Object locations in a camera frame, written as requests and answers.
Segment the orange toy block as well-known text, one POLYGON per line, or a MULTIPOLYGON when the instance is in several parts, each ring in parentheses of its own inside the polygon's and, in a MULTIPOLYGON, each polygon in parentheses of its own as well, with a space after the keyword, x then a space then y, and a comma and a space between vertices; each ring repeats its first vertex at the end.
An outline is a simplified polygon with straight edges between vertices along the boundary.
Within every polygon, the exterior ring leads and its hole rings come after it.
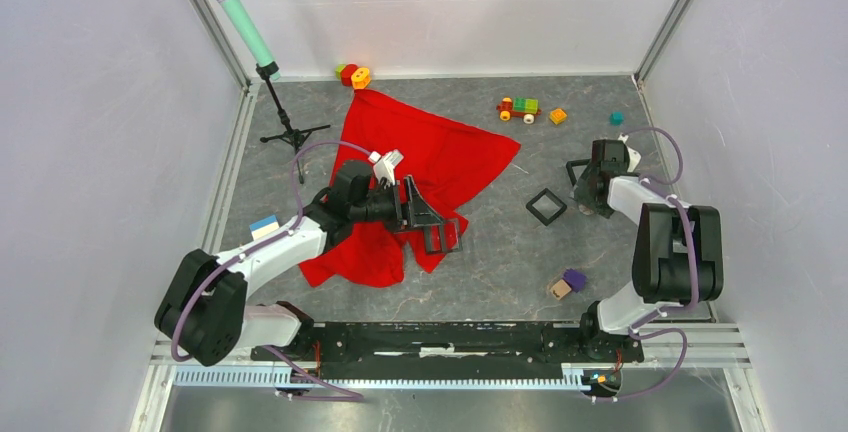
POLYGON ((351 86, 354 90, 367 88, 371 80, 371 71, 367 67, 359 67, 351 74, 351 86))

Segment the orange lego brick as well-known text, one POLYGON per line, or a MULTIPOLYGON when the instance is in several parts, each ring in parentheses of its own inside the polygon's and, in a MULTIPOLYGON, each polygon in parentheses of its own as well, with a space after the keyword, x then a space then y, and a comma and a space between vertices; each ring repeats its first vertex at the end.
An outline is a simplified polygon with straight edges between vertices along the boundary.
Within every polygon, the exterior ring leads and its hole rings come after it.
POLYGON ((552 124, 559 126, 565 123, 568 114, 563 108, 555 108, 549 113, 548 118, 552 124))

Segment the mint green microphone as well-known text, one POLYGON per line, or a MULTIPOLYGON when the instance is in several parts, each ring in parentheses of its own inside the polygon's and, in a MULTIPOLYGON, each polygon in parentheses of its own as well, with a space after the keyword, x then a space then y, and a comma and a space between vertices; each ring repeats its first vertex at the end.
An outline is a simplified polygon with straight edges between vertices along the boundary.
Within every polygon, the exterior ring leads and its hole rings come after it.
POLYGON ((279 66, 241 0, 216 0, 253 56, 257 72, 265 80, 280 78, 279 66))

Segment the black tripod stand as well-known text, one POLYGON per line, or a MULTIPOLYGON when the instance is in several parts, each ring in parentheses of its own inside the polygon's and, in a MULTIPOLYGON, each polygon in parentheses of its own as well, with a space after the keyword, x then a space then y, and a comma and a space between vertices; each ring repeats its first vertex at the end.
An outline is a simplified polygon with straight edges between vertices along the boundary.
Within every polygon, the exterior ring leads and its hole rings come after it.
POLYGON ((331 127, 330 124, 325 124, 306 129, 294 128, 291 124, 289 114, 283 108, 273 84, 272 76, 279 72, 278 65, 274 61, 271 61, 267 65, 257 64, 256 72, 267 87, 271 99, 276 107, 277 117, 284 129, 284 131, 280 134, 261 137, 261 143, 268 143, 270 141, 279 140, 288 144, 293 149, 295 154, 298 154, 304 148, 304 144, 307 142, 307 140, 313 133, 329 129, 331 127))

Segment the red garment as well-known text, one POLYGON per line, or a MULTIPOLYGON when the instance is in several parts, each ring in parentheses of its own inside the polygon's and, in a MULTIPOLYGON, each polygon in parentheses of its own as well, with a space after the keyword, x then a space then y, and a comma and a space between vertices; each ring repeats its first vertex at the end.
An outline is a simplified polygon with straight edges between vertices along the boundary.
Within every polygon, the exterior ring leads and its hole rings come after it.
MULTIPOLYGON (((333 168, 362 158, 354 145, 377 152, 398 150, 404 158, 400 176, 410 175, 428 204, 445 218, 468 220, 458 212, 493 182, 520 150, 515 140, 443 118, 402 103, 376 90, 355 92, 341 134, 333 168)), ((425 251, 421 232, 393 234, 380 223, 354 226, 351 236, 324 255, 301 263, 312 287, 339 275, 369 287, 389 287, 404 279, 404 248, 417 264, 433 272, 443 255, 425 251)))

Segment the colourful toy train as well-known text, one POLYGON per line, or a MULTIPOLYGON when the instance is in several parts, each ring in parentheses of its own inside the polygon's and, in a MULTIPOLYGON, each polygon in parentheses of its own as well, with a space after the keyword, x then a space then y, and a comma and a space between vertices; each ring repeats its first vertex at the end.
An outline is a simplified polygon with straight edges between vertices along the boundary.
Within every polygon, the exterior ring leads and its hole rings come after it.
POLYGON ((496 110, 502 121, 521 119, 525 124, 533 124, 541 114, 537 99, 522 97, 505 97, 496 106, 496 110))

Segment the black square frame box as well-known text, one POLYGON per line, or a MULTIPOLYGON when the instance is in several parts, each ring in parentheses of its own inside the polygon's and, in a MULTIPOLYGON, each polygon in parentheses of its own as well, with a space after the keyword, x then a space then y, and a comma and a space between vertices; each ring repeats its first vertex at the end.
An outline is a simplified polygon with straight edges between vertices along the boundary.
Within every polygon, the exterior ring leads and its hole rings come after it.
POLYGON ((423 229, 424 249, 427 255, 444 255, 462 250, 460 221, 446 219, 423 229))

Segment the green toy block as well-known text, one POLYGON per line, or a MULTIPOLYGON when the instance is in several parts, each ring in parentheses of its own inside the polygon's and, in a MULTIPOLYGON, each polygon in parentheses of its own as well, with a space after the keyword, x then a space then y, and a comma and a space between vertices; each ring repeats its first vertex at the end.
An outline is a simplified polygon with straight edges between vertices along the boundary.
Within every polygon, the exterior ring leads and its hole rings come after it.
POLYGON ((338 80, 342 79, 342 74, 343 74, 343 71, 345 70, 346 67, 347 67, 347 65, 345 63, 339 64, 339 65, 336 66, 335 76, 338 80))

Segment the white and blue block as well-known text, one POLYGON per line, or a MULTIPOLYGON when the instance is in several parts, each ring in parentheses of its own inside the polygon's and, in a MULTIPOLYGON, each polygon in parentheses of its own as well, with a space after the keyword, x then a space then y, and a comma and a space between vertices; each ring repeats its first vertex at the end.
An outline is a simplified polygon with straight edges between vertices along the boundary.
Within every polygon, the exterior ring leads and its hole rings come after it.
POLYGON ((270 215, 249 225, 249 231, 253 240, 259 240, 279 228, 280 225, 275 215, 270 215))

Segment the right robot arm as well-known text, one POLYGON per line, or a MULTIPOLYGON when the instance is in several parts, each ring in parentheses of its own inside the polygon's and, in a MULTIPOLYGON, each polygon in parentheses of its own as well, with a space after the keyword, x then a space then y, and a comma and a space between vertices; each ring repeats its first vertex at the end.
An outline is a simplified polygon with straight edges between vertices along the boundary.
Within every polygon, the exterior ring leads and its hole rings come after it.
POLYGON ((638 159, 624 140, 599 139, 589 157, 566 164, 580 206, 603 218, 619 213, 637 227, 630 281, 581 317, 577 344, 591 360, 612 353, 618 337, 633 338, 655 318, 714 301, 724 289, 719 211, 663 192, 636 173, 638 159))

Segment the red toy block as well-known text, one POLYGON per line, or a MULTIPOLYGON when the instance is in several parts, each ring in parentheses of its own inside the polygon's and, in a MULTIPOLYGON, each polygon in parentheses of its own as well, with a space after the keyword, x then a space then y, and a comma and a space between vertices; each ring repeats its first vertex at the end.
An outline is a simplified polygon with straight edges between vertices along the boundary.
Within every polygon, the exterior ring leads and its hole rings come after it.
POLYGON ((356 65, 356 64, 352 64, 352 63, 346 64, 346 65, 347 65, 347 67, 343 71, 342 79, 340 80, 340 82, 346 87, 352 87, 352 85, 353 85, 352 76, 359 69, 359 66, 356 65))

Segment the black square frame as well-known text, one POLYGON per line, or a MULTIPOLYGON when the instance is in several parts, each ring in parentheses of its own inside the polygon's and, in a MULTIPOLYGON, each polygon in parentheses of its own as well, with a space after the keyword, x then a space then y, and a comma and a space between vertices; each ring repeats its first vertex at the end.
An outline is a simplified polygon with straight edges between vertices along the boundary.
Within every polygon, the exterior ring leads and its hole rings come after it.
POLYGON ((589 158, 568 161, 565 164, 566 172, 571 185, 574 188, 584 187, 591 172, 591 160, 589 158))
POLYGON ((567 210, 568 205, 548 188, 542 189, 525 205, 542 225, 549 226, 567 210))

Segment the purple lego brick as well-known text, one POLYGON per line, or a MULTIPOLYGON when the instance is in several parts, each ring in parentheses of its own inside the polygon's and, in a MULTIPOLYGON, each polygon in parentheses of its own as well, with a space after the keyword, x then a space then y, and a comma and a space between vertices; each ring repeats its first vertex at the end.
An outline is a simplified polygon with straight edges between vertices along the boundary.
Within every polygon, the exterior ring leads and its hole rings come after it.
POLYGON ((585 289, 587 284, 587 276, 577 269, 566 269, 562 274, 562 280, 574 292, 580 292, 585 289))

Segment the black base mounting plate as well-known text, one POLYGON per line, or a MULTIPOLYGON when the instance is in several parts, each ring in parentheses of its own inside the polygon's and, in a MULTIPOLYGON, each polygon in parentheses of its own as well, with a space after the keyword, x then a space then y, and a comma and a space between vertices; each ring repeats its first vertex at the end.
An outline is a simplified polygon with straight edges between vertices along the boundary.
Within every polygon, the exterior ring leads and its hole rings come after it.
POLYGON ((585 340, 580 322, 316 322, 281 352, 329 379, 552 379, 564 364, 644 359, 630 337, 585 340))

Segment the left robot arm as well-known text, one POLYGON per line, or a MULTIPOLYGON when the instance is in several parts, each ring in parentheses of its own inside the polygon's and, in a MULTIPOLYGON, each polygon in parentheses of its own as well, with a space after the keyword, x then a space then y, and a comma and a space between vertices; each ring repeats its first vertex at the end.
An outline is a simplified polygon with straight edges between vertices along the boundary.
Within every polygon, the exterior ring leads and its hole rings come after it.
POLYGON ((195 249, 183 257, 153 319, 170 338, 173 359, 212 366, 234 350, 265 345, 290 359, 306 357, 314 346, 306 316, 284 303, 250 306, 247 300, 283 272, 347 241, 359 223, 377 223, 390 234, 419 232, 428 254, 461 246, 458 221, 437 212, 412 176, 396 180, 387 158, 349 160, 277 230, 235 249, 195 249))

